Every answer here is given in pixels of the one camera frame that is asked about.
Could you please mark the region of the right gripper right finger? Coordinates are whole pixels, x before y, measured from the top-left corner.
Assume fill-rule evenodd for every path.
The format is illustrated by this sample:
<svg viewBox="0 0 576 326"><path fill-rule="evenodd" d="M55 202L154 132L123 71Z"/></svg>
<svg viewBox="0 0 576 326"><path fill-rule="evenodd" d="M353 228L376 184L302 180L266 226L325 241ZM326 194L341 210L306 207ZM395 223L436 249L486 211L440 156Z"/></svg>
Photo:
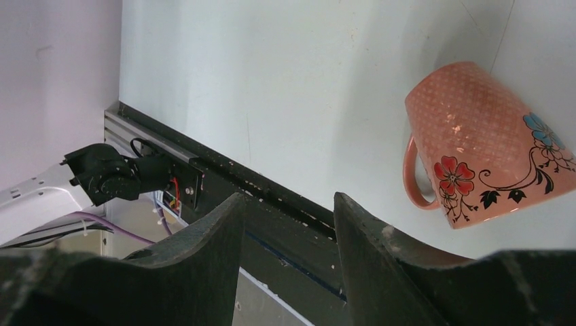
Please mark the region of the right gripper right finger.
<svg viewBox="0 0 576 326"><path fill-rule="evenodd" d="M431 247L334 195L354 325L574 325L574 251L467 259Z"/></svg>

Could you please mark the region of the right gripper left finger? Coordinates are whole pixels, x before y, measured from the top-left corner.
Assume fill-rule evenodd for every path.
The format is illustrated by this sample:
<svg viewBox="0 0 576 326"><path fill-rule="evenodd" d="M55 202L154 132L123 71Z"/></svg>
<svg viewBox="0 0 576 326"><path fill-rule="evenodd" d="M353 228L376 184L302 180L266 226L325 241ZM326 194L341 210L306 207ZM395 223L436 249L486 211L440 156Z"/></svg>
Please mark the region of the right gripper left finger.
<svg viewBox="0 0 576 326"><path fill-rule="evenodd" d="M1 252L2 325L231 325L245 197L124 259Z"/></svg>

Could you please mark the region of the orange ceramic mug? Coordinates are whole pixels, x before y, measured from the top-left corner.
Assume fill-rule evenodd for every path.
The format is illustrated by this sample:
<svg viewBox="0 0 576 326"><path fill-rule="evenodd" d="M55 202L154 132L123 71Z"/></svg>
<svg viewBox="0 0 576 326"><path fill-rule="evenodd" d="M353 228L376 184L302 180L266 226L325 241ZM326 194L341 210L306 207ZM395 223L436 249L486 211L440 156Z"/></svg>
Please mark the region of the orange ceramic mug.
<svg viewBox="0 0 576 326"><path fill-rule="evenodd" d="M467 228L575 190L575 156L474 62L426 76L405 99L403 184L412 203Z"/></svg>

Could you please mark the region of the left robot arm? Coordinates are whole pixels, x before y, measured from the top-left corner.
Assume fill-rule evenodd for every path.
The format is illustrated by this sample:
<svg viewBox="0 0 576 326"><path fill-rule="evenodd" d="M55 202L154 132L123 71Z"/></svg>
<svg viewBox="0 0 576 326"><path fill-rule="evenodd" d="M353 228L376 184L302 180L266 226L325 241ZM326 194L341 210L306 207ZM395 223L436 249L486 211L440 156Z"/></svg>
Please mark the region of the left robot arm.
<svg viewBox="0 0 576 326"><path fill-rule="evenodd" d="M136 200L166 189L171 170L165 155L130 158L105 143L68 153L45 172L1 191L1 244L116 198Z"/></svg>

